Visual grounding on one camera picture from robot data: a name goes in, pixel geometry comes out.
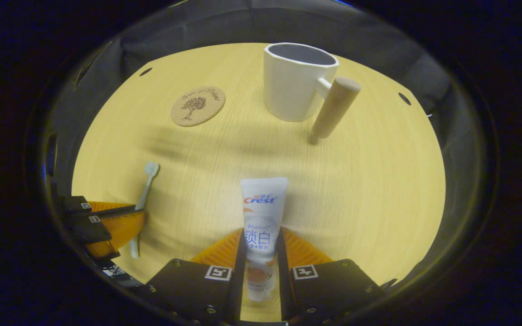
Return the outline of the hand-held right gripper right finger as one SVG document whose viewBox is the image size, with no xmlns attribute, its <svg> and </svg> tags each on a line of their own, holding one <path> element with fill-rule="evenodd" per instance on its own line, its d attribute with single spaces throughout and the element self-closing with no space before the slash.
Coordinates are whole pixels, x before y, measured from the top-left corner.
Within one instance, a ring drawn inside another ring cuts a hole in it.
<svg viewBox="0 0 522 326">
<path fill-rule="evenodd" d="M 281 318 L 290 326 L 333 326 L 386 294 L 353 260 L 334 260 L 285 227 L 277 258 Z"/>
</svg>

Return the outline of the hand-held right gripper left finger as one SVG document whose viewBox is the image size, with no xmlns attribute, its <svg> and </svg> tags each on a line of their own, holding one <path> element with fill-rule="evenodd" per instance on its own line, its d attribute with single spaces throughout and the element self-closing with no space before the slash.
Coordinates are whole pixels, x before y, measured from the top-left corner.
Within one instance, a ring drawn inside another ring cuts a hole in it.
<svg viewBox="0 0 522 326">
<path fill-rule="evenodd" d="M 172 259 L 145 285 L 154 306 L 193 326 L 236 326 L 245 278 L 243 229 L 192 260 Z"/>
</svg>

